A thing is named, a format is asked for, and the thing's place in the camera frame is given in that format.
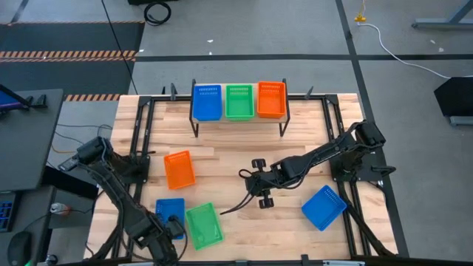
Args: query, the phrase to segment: gray floor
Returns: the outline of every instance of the gray floor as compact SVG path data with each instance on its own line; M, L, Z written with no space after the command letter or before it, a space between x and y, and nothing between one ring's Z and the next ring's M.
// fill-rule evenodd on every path
M410 27L415 18L447 17L461 2L367 1L367 18L381 29L385 45L394 53L472 53L471 32ZM0 1L0 22L8 22L19 3ZM357 27L353 22L361 0L343 3L357 53L384 54L374 29ZM130 7L126 0L106 0L106 4L112 20L142 19L143 7ZM331 0L180 0L170 5L173 14L167 24L146 26L140 55L347 54L336 5ZM96 0L30 0L20 21L104 19ZM471 61L416 63L444 75L473 75ZM473 129L452 128L442 117L432 93L444 82L442 78L397 61L360 64L375 119L387 138L387 162L398 169L392 183L410 255L473 261L473 212L469 204ZM350 61L148 62L136 63L133 77L143 94L158 93L171 82L179 93L189 92L192 78L201 82L287 78L290 92L305 92L311 86L314 92L358 92ZM112 125L115 110L116 103L64 103L60 123ZM96 135L94 129L58 131L82 141ZM61 138L55 138L54 144L61 150L77 147L77 143ZM51 152L50 162L56 165L65 157ZM87 234L88 227L59 231L53 236L50 251L62 262L77 261Z

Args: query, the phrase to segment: blue basket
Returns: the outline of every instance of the blue basket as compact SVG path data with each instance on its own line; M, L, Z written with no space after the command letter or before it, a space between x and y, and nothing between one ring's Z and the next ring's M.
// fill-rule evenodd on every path
M179 222L182 226L184 225L186 207L184 199L158 199L156 201L156 215L157 218L166 225L169 221L169 217L175 215L179 218ZM184 235L176 236L174 239L183 239Z
M222 86L194 87L192 114L198 121L215 121L222 117Z
M302 212L317 229L323 231L345 208L347 204L328 185L325 185L302 206Z

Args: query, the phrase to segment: green plastic bin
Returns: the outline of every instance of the green plastic bin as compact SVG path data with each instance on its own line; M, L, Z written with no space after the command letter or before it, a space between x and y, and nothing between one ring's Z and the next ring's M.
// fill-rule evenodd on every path
M225 116L231 121L247 121L254 117L252 85L227 85Z
M220 222L211 202L186 211L186 220L195 250L223 240Z

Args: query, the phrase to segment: orange plastic bin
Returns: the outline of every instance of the orange plastic bin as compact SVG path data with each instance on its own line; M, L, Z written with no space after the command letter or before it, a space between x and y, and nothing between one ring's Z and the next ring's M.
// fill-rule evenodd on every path
M286 83L260 81L257 112L263 118L283 117L286 114Z
M178 189L195 184L194 167L189 151L166 155L164 166L169 189Z

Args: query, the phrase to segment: computer monitor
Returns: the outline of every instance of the computer monitor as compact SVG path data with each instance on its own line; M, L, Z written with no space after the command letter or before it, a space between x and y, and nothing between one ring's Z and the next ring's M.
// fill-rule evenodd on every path
M14 109L27 109L30 103L21 96L0 84L0 112Z

